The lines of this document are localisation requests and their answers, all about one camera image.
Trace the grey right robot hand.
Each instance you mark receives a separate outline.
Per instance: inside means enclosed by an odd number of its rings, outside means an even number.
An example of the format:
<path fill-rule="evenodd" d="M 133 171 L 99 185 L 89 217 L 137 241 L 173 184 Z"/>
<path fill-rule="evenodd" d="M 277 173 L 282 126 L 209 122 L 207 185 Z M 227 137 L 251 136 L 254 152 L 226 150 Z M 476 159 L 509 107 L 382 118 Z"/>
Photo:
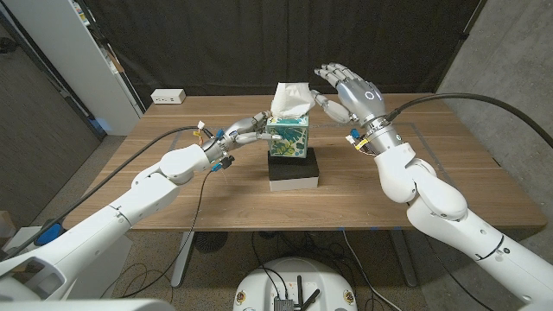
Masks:
<path fill-rule="evenodd" d="M 385 102 L 380 90 L 349 68 L 330 63 L 314 70 L 338 92 L 339 103 L 311 90 L 315 102 L 339 124 L 355 122 L 366 131 L 355 138 L 359 151 L 375 156 L 393 149 L 404 141 L 391 121 L 385 117 Z"/>

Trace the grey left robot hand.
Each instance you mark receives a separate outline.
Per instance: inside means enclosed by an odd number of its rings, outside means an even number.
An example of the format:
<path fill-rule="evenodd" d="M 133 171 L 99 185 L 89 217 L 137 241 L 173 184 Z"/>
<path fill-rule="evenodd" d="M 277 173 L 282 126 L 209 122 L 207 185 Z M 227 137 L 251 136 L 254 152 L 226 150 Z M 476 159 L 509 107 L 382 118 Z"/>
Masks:
<path fill-rule="evenodd" d="M 202 146 L 209 162 L 214 162 L 226 156 L 230 151 L 249 143 L 259 140 L 282 139 L 280 135 L 270 134 L 266 131 L 266 124 L 270 117 L 270 111 L 261 111 L 253 117 L 237 121 L 224 130 L 222 135 L 209 140 Z"/>

